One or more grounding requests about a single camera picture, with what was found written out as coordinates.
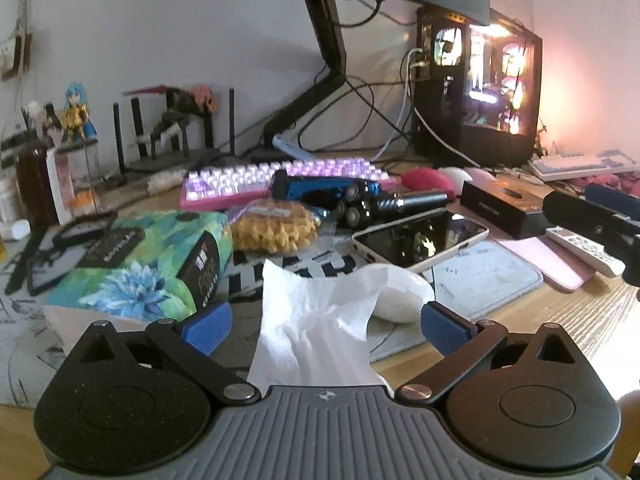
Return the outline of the white paper tissue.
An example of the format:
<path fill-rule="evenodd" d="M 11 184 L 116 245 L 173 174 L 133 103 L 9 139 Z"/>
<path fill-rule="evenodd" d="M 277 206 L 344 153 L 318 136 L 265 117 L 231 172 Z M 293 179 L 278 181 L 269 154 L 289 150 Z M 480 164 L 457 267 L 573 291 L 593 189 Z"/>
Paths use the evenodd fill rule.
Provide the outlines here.
<path fill-rule="evenodd" d="M 262 277 L 262 322 L 248 373 L 261 393 L 271 386 L 386 387 L 370 364 L 370 319 L 417 326 L 434 299 L 421 275 L 384 263 L 303 278 L 268 261 Z"/>

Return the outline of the white remote control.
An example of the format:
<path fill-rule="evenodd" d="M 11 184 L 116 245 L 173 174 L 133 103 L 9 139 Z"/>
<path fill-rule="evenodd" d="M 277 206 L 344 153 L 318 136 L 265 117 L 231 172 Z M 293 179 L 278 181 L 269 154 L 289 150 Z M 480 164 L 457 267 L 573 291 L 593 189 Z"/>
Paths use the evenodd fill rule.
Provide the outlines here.
<path fill-rule="evenodd" d="M 606 278 L 618 278 L 626 269 L 625 263 L 608 255 L 601 244 L 573 231 L 552 226 L 546 229 L 546 235 Z"/>

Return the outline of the pink notebook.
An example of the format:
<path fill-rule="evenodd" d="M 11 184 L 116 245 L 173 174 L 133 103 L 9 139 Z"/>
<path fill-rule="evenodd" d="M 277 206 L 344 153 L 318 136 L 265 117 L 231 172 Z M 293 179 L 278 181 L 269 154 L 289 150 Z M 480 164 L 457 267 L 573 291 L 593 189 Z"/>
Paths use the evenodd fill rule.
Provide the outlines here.
<path fill-rule="evenodd" d="M 591 266 L 545 235 L 522 240 L 498 240 L 498 243 L 528 262 L 550 286 L 561 292 L 582 288 L 596 274 Z"/>

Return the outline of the floral tissue pack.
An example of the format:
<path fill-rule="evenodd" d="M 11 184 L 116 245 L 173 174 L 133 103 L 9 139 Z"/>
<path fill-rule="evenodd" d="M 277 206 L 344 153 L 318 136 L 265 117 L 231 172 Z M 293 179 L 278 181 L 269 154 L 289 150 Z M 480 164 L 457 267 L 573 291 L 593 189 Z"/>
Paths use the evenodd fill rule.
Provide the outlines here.
<path fill-rule="evenodd" d="M 120 217 L 46 304 L 151 322 L 209 306 L 232 254 L 222 212 L 156 210 Z"/>

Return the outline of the pale pink computer mouse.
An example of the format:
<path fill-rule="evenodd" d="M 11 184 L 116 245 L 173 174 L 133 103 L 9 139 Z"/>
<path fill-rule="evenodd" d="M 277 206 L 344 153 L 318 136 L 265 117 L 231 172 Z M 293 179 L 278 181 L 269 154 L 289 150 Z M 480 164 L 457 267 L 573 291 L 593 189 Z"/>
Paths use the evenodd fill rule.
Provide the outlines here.
<path fill-rule="evenodd" d="M 482 168 L 466 167 L 464 170 L 474 182 L 495 182 L 496 177 Z"/>

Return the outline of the packaged yellow waffle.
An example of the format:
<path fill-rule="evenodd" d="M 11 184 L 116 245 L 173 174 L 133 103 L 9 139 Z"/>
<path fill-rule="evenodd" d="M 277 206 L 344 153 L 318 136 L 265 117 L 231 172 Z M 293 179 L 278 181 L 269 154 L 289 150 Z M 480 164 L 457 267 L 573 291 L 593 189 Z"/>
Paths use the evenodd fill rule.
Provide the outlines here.
<path fill-rule="evenodd" d="M 319 226 L 320 218 L 300 203 L 253 200 L 231 221 L 233 247 L 240 252 L 289 254 L 309 246 Z"/>

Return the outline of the black flashlight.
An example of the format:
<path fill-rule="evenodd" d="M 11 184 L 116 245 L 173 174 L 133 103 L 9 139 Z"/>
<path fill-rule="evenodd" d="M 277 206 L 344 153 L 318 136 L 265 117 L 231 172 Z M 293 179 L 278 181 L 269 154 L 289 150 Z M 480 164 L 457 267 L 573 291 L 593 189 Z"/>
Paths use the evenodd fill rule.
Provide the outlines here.
<path fill-rule="evenodd" d="M 441 190 L 383 192 L 349 205 L 344 219 L 352 228 L 364 229 L 374 222 L 392 221 L 442 208 L 448 202 L 448 194 Z"/>

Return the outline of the pink mechanical keyboard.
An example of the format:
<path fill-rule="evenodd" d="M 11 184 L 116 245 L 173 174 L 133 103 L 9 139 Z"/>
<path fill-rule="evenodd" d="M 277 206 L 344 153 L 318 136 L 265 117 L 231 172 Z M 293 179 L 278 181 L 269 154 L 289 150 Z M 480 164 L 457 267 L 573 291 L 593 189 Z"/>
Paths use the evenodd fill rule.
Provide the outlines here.
<path fill-rule="evenodd" d="M 393 190 L 399 184 L 397 178 L 362 157 L 205 167 L 190 171 L 183 180 L 179 208 L 186 211 L 226 210 L 266 197 L 271 179 L 280 169 L 293 177 L 368 179 L 378 182 L 383 190 Z"/>

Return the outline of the magenta computer mouse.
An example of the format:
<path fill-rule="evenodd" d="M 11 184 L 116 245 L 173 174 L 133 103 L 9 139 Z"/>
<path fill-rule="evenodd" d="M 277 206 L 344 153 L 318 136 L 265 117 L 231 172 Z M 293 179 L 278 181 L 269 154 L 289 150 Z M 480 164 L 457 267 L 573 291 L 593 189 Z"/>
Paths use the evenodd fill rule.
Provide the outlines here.
<path fill-rule="evenodd" d="M 419 167 L 405 172 L 400 177 L 401 184 L 410 191 L 442 191 L 452 202 L 457 198 L 456 189 L 451 180 L 441 172 L 427 167 Z"/>

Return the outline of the blue electric shaver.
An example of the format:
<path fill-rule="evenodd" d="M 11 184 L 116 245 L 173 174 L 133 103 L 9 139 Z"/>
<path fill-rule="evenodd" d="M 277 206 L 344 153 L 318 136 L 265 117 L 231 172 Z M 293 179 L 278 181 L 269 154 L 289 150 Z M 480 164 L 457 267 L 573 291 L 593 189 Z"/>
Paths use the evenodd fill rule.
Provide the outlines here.
<path fill-rule="evenodd" d="M 356 228 L 367 218 L 364 203 L 383 191 L 373 180 L 356 177 L 290 176 L 284 169 L 271 178 L 269 196 L 274 200 L 299 202 L 333 214 L 342 226 Z"/>

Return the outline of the black rgb computer tower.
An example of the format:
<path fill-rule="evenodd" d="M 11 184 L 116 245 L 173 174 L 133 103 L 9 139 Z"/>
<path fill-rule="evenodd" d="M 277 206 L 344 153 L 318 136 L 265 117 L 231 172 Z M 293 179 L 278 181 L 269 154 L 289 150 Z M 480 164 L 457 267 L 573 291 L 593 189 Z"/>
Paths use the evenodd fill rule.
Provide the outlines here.
<path fill-rule="evenodd" d="M 416 154 L 452 166 L 521 166 L 532 158 L 541 94 L 539 36 L 496 10 L 483 26 L 421 6 L 416 47 Z"/>

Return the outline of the brown glass bottle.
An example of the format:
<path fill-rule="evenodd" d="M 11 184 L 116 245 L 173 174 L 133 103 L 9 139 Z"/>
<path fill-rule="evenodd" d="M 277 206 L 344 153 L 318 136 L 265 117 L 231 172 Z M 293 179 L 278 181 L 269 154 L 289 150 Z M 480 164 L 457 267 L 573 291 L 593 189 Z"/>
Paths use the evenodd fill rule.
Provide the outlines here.
<path fill-rule="evenodd" d="M 47 168 L 48 144 L 43 140 L 30 141 L 17 153 L 15 170 L 18 189 L 33 226 L 55 226 L 55 211 Z"/>

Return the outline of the blue haired gold figurine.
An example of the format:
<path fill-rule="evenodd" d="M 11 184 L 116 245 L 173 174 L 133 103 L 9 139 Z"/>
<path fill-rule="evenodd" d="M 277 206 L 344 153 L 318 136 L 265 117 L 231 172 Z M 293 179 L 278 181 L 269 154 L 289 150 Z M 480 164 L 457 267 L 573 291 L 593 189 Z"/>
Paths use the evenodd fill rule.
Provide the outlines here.
<path fill-rule="evenodd" d="M 81 82 L 72 82 L 65 92 L 65 110 L 61 117 L 63 144 L 88 141 L 98 136 L 88 107 L 87 92 Z"/>

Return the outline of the pink haired dark figurine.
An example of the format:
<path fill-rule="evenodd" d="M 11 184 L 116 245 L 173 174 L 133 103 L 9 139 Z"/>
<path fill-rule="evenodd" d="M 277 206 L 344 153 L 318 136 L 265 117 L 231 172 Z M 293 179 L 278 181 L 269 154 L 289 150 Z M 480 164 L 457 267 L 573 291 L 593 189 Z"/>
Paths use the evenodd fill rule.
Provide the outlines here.
<path fill-rule="evenodd" d="M 150 144 L 153 158 L 156 157 L 156 144 L 162 140 L 162 136 L 176 129 L 182 135 L 184 154 L 189 154 L 186 126 L 190 124 L 190 118 L 195 116 L 205 119 L 206 116 L 212 116 L 217 109 L 213 90 L 206 84 L 197 84 L 187 89 L 160 84 L 125 92 L 125 96 L 142 96 L 142 94 L 163 94 L 174 99 L 167 105 L 167 110 L 160 116 L 160 122 L 152 132 L 142 136 L 142 143 Z"/>

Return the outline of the grey wireless charging pad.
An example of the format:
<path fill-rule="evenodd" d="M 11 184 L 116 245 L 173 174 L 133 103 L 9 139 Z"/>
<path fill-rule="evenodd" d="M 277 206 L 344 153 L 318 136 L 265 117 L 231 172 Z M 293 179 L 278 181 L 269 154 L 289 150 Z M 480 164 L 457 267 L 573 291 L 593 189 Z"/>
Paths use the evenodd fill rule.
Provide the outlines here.
<path fill-rule="evenodd" d="M 462 250 L 422 276 L 435 286 L 437 301 L 470 321 L 487 318 L 544 281 L 533 266 L 491 240 Z M 419 321 L 397 324 L 371 318 L 368 324 L 372 363 L 424 342 Z"/>

